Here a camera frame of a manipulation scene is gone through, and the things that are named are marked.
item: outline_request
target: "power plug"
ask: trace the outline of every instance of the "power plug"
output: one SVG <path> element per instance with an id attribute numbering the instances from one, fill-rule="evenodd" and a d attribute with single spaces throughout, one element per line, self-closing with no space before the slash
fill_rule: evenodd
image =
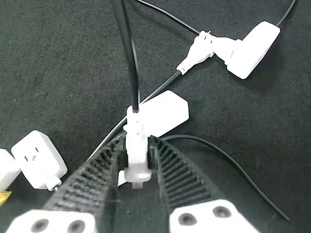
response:
<path id="1" fill-rule="evenodd" d="M 65 162 L 50 138 L 34 130 L 17 142 L 11 152 L 28 182 L 35 189 L 52 191 L 67 173 Z"/>

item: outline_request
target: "white power adapter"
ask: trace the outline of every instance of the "white power adapter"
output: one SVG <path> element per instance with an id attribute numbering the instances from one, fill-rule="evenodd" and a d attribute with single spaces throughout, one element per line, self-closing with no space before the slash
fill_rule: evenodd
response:
<path id="1" fill-rule="evenodd" d="M 35 189 L 52 191 L 67 173 L 65 162 L 52 141 L 34 130 L 17 142 L 11 152 L 26 179 Z"/>
<path id="2" fill-rule="evenodd" d="M 0 149 L 0 191 L 5 191 L 19 173 L 15 159 L 5 149 Z"/>

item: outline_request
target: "mounting hole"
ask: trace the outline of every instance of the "mounting hole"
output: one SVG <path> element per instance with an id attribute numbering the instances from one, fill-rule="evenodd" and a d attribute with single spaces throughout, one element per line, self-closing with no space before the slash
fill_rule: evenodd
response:
<path id="1" fill-rule="evenodd" d="M 49 221 L 46 218 L 40 219 L 32 225 L 31 232 L 43 232 L 48 227 L 48 224 Z"/>
<path id="2" fill-rule="evenodd" d="M 183 226 L 192 226 L 197 223 L 195 216 L 189 213 L 184 213 L 178 218 L 179 224 Z"/>
<path id="3" fill-rule="evenodd" d="M 86 228 L 86 224 L 82 220 L 75 220 L 68 226 L 68 233 L 82 233 Z"/>
<path id="4" fill-rule="evenodd" d="M 215 215 L 215 217 L 221 217 L 221 218 L 225 218 L 225 217 L 230 217 L 231 216 L 231 212 L 228 208 L 223 207 L 223 206 L 217 206 L 213 209 L 213 213 Z"/>

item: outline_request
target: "ridged rubber pad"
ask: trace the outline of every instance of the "ridged rubber pad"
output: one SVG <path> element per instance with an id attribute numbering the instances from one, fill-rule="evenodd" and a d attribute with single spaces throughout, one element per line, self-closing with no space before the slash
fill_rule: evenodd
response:
<path id="1" fill-rule="evenodd" d="M 115 203 L 119 159 L 125 152 L 125 133 L 114 138 L 98 153 L 81 165 L 49 201 L 45 210 L 76 211 L 91 213 L 97 219 L 108 203 Z"/>
<path id="2" fill-rule="evenodd" d="M 223 199 L 224 195 L 202 170 L 169 143 L 155 138 L 157 178 L 167 210 Z"/>
<path id="3" fill-rule="evenodd" d="M 44 205 L 45 210 L 91 213 L 102 232 L 113 232 L 118 172 L 127 165 L 125 132 L 81 165 Z M 187 156 L 167 142 L 149 138 L 148 166 L 157 170 L 164 218 L 177 207 L 224 196 Z"/>

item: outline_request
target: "cable connector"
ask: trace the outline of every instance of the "cable connector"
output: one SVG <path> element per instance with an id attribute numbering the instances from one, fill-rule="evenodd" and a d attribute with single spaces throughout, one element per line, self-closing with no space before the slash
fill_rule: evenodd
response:
<path id="1" fill-rule="evenodd" d="M 187 57 L 176 68 L 182 75 L 184 75 L 194 65 L 204 62 L 207 58 L 214 55 L 214 51 L 211 46 L 213 37 L 214 36 L 212 36 L 210 32 L 206 33 L 201 31 L 200 34 L 194 39 Z"/>
<path id="2" fill-rule="evenodd" d="M 143 182 L 151 179 L 148 168 L 148 135 L 145 131 L 141 112 L 133 113 L 132 106 L 128 107 L 125 147 L 128 167 L 124 170 L 125 180 L 132 183 L 133 188 L 142 188 Z"/>

